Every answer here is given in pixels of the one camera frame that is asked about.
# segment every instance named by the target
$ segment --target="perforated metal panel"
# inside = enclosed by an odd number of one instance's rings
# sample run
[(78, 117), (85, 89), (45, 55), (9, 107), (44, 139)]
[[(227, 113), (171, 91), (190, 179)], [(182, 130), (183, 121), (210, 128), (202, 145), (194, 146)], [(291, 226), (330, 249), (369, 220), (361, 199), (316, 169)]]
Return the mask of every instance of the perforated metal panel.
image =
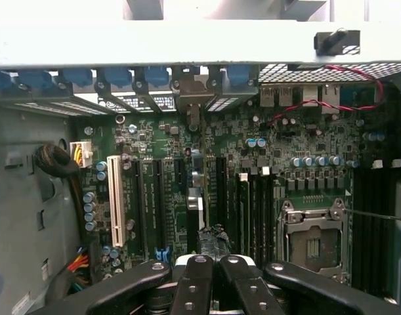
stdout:
[[(370, 74), (377, 79), (401, 72), (401, 63), (341, 64)], [(367, 81), (353, 72), (340, 72), (316, 64), (299, 64), (290, 70), (288, 64), (269, 64), (259, 74), (260, 83), (313, 83)]]

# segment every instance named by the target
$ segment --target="gray plastic part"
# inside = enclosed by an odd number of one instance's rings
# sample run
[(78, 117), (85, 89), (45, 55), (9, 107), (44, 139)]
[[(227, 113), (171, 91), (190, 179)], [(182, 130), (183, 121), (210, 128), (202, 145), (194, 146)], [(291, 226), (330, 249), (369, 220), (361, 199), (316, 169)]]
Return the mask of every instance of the gray plastic part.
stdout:
[[(26, 165), (5, 168), (9, 156), (31, 160), (38, 146), (61, 138), (68, 142), (68, 134), (63, 118), (0, 108), (0, 315), (12, 314), (27, 294), (30, 301), (23, 300), (16, 315), (42, 306), (50, 280), (79, 245), (67, 182), (51, 178), (54, 196), (43, 201), (37, 167), (35, 173)], [(44, 229), (38, 231), (36, 216), (43, 209)]]

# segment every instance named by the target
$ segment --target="wire bundle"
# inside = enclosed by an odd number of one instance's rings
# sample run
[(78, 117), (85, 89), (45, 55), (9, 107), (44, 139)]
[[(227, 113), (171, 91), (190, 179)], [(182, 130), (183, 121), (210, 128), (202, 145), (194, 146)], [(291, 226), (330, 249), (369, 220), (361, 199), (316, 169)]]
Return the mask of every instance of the wire bundle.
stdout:
[(331, 105), (328, 104), (326, 102), (322, 102), (319, 100), (305, 100), (302, 101), (301, 103), (297, 104), (297, 105), (293, 105), (290, 107), (287, 107), (286, 109), (284, 109), (281, 113), (275, 115), (269, 123), (272, 123), (273, 121), (281, 118), (286, 112), (290, 112), (292, 110), (296, 110), (299, 108), (302, 108), (303, 105), (305, 104), (317, 104), (320, 106), (325, 106), (328, 108), (335, 108), (337, 110), (344, 110), (344, 111), (348, 111), (348, 112), (354, 112), (357, 110), (373, 110), (375, 108), (377, 108), (379, 105), (381, 105), (384, 101), (384, 87), (383, 84), (376, 79), (374, 76), (367, 74), (361, 70), (358, 69), (353, 69), (353, 68), (346, 68), (346, 67), (341, 67), (341, 66), (332, 66), (332, 65), (327, 65), (325, 66), (326, 69), (329, 70), (336, 70), (336, 71), (342, 71), (342, 72), (353, 72), (354, 74), (359, 74), (362, 77), (366, 78), (367, 80), (370, 80), (372, 82), (375, 83), (376, 87), (377, 87), (377, 102), (374, 105), (365, 105), (365, 106), (361, 106), (361, 107), (348, 107), (348, 106), (335, 106), (335, 105)]

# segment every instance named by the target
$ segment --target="motherboard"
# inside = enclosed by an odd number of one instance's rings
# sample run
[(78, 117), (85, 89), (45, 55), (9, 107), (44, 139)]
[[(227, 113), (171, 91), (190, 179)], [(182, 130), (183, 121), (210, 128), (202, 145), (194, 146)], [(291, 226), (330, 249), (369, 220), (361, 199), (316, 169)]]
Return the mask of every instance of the motherboard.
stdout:
[[(148, 259), (172, 264), (198, 252), (198, 230), (218, 226), (231, 252), (257, 266), (281, 259), (350, 281), (353, 216), (344, 210), (354, 208), (354, 171), (394, 156), (390, 92), (384, 106), (353, 112), (285, 111), (266, 93), (223, 112), (195, 104), (76, 120), (72, 145), (91, 145), (85, 228), (99, 236), (102, 278)], [(374, 94), (345, 85), (339, 102), (371, 104)]]

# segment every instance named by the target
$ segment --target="pcie slot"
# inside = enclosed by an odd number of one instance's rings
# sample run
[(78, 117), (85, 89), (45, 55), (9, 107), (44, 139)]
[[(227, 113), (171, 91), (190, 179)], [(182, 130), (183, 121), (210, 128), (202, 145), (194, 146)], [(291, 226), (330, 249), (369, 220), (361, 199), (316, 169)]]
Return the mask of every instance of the pcie slot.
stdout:
[(228, 208), (226, 158), (216, 158), (216, 186), (217, 186), (217, 219), (218, 223), (226, 227), (226, 212)]
[(137, 209), (138, 221), (140, 225), (139, 229), (139, 240), (140, 240), (140, 251), (144, 253), (145, 258), (148, 259), (148, 235), (146, 233), (146, 213), (145, 213), (145, 199), (144, 199), (144, 188), (143, 188), (143, 165), (140, 161), (132, 162), (132, 181), (133, 181), (133, 194), (134, 204)]
[(113, 246), (123, 247), (126, 242), (126, 229), (123, 181), (121, 178), (121, 157), (107, 157), (107, 170)]
[(167, 231), (165, 228), (165, 189), (163, 183), (163, 164), (161, 159), (152, 162), (154, 176), (154, 196), (155, 196), (155, 219), (156, 219), (156, 239), (158, 249), (165, 249), (167, 242)]

